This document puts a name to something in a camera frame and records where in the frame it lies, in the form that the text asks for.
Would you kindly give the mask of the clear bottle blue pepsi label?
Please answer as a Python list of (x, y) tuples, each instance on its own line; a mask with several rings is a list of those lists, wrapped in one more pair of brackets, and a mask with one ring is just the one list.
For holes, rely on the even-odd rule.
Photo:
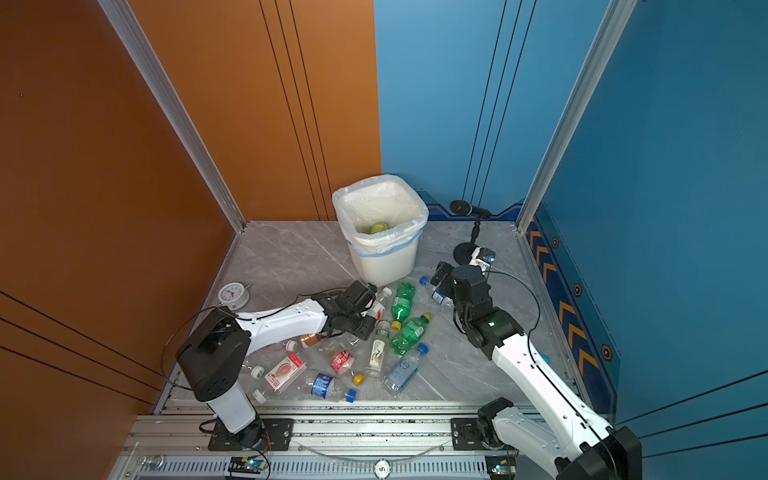
[(446, 308), (454, 307), (453, 300), (445, 294), (441, 293), (435, 285), (432, 285), (428, 277), (421, 277), (419, 284), (425, 289), (428, 296), (438, 305)]

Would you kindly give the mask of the green sprite bottle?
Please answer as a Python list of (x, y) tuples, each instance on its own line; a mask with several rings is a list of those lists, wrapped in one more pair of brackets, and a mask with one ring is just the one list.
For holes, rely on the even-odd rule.
[(390, 342), (393, 352), (397, 356), (405, 355), (421, 341), (431, 321), (432, 315), (430, 313), (424, 313), (420, 317), (407, 320)]
[(391, 306), (391, 314), (393, 318), (391, 327), (393, 330), (400, 331), (403, 324), (409, 318), (413, 307), (414, 295), (415, 287), (413, 284), (403, 282), (398, 285)]

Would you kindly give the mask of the yellow green drink bottle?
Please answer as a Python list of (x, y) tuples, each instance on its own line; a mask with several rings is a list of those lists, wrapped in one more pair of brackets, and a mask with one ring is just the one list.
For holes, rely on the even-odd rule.
[(390, 226), (387, 223), (385, 223), (385, 222), (378, 222), (378, 223), (375, 223), (371, 227), (370, 234), (371, 235), (375, 235), (375, 234), (387, 231), (389, 229), (390, 229)]

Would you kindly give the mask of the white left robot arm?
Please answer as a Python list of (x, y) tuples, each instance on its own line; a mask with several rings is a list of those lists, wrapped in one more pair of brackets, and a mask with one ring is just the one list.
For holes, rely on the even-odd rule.
[(216, 415), (236, 450), (264, 448), (267, 427), (238, 383), (245, 358), (272, 344), (303, 335), (350, 333), (366, 340), (375, 319), (366, 314), (377, 288), (360, 281), (341, 291), (321, 292), (264, 313), (214, 307), (176, 352), (195, 398)]

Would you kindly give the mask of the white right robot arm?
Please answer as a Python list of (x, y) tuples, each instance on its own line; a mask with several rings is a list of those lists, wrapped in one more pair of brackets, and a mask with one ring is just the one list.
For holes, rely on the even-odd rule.
[(494, 305), (487, 272), (441, 262), (428, 283), (433, 297), (453, 305), (459, 332), (532, 403), (543, 422), (498, 398), (478, 411), (478, 429), (491, 449), (513, 447), (553, 479), (640, 479), (642, 446), (627, 427), (614, 428), (543, 360), (518, 321)]

